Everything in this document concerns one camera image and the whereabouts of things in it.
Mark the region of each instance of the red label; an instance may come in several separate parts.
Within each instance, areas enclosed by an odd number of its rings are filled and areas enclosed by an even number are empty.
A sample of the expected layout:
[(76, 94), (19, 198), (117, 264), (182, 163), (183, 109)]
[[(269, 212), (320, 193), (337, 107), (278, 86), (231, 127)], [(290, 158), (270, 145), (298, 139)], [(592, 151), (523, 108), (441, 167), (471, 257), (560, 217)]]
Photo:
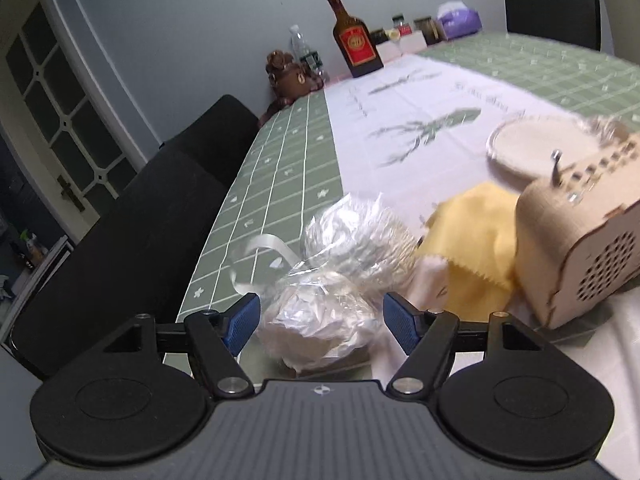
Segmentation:
[(376, 59), (376, 51), (361, 25), (350, 27), (340, 35), (340, 41), (353, 66)]
[(400, 25), (400, 27), (398, 27), (398, 31), (400, 32), (400, 36), (408, 36), (412, 33), (411, 25)]

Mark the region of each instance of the speaker grille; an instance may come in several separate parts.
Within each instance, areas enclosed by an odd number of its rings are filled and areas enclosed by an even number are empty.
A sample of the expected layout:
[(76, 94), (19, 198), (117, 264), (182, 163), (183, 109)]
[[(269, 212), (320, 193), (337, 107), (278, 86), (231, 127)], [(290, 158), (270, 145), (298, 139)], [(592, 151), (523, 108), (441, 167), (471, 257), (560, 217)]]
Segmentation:
[(636, 246), (636, 235), (630, 231), (617, 236), (596, 256), (593, 264), (580, 280), (577, 297), (580, 301), (592, 300), (620, 275)]

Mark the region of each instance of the gray ribbed panel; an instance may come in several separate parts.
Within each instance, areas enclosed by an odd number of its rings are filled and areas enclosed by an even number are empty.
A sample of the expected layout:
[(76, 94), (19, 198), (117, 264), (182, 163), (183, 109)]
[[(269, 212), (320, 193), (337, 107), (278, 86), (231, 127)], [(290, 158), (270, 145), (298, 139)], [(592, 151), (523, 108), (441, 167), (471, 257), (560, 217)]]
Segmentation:
[(458, 449), (427, 408), (385, 397), (374, 382), (271, 381), (251, 400), (224, 402), (196, 439), (119, 471), (52, 463), (37, 480), (606, 480), (596, 464), (572, 473), (506, 471)]

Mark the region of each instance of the metal knob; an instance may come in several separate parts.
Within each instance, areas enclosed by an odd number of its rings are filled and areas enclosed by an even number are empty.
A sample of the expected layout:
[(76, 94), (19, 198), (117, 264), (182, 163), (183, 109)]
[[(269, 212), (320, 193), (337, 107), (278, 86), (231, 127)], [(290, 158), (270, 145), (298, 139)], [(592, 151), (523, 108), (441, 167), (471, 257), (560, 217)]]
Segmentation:
[(551, 172), (551, 185), (553, 187), (560, 187), (561, 179), (560, 179), (560, 169), (558, 165), (560, 164), (560, 157), (562, 156), (562, 152), (560, 150), (553, 150), (551, 153), (551, 160), (554, 162), (554, 168)]

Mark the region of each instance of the green tablecloth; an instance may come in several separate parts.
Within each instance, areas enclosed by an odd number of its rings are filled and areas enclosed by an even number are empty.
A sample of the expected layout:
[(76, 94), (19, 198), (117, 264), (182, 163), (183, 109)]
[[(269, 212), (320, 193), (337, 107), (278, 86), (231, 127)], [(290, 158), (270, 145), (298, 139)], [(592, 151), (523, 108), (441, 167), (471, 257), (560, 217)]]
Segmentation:
[[(620, 115), (640, 129), (640, 67), (599, 52), (527, 36), (478, 34), (428, 48), (421, 54), (497, 78), (589, 116)], [(298, 100), (260, 130), (202, 250), (178, 321), (203, 308), (228, 309), (240, 297), (229, 261), (261, 232), (278, 236), (295, 252), (303, 225), (342, 196), (340, 173), (323, 92)], [(273, 253), (251, 253), (236, 264), (255, 282), (276, 276)], [(242, 352), (241, 365), (259, 382), (290, 376), (268, 360), (258, 343)], [(168, 361), (185, 368), (184, 358)]]

